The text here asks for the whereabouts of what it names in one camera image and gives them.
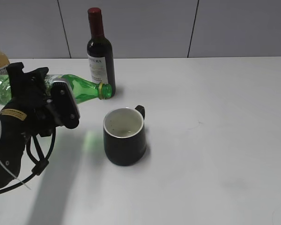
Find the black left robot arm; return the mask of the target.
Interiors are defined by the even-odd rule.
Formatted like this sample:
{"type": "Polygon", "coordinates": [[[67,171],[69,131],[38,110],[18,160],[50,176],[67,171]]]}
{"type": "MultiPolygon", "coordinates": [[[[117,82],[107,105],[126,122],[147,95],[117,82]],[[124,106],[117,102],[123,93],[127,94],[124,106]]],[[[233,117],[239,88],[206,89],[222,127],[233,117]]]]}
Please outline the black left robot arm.
{"type": "Polygon", "coordinates": [[[21,62],[7,67],[11,98],[0,110],[0,194],[26,185],[49,164],[56,128],[63,126],[55,100],[47,93],[47,67],[23,72],[21,62]],[[17,184],[21,161],[27,152],[35,167],[17,184]]]}

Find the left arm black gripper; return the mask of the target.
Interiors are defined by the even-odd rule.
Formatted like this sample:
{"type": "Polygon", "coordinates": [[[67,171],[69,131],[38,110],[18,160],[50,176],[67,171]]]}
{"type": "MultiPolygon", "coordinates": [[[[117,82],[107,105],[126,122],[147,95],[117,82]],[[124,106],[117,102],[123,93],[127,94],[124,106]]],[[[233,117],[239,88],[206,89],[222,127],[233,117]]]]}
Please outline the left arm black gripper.
{"type": "Polygon", "coordinates": [[[49,137],[56,127],[55,119],[47,107],[44,96],[49,95],[46,84],[48,67],[39,67],[25,75],[33,89],[41,94],[23,94],[25,91],[24,65],[22,62],[7,66],[12,99],[0,110],[0,118],[10,129],[26,135],[49,137]]]}

